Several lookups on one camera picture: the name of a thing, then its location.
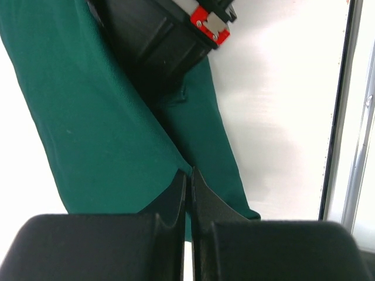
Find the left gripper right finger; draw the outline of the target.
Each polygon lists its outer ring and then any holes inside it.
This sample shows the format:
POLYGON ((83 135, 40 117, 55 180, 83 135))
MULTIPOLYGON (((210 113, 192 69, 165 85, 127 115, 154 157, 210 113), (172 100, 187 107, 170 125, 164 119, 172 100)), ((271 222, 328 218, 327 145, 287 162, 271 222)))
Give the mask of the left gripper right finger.
POLYGON ((249 220, 194 170, 191 179, 195 280, 370 280, 352 236, 326 221, 249 220))

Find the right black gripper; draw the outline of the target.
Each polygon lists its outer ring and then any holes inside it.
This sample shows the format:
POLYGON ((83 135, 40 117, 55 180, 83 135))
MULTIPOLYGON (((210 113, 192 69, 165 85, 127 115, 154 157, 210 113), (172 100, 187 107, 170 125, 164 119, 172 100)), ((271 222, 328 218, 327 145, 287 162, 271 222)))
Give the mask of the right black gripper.
POLYGON ((233 2, 106 0, 88 7, 142 99, 157 102, 227 40, 237 20, 233 2))

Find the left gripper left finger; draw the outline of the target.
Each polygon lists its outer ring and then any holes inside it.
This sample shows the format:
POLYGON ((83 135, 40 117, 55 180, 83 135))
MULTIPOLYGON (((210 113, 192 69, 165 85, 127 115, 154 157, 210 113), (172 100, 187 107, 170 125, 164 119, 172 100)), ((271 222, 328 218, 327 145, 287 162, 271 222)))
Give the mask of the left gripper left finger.
POLYGON ((136 214, 38 215, 19 230, 2 280, 182 280, 186 175, 136 214))

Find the green surgical cloth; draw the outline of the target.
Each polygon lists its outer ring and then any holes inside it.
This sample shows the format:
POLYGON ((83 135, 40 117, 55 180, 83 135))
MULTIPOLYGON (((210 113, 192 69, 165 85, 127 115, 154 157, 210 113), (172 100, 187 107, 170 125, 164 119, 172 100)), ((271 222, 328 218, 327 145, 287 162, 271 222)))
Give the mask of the green surgical cloth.
POLYGON ((1 39, 72 214, 136 213, 178 170, 249 220, 208 59, 182 89, 145 103, 83 1, 2 1, 1 39))

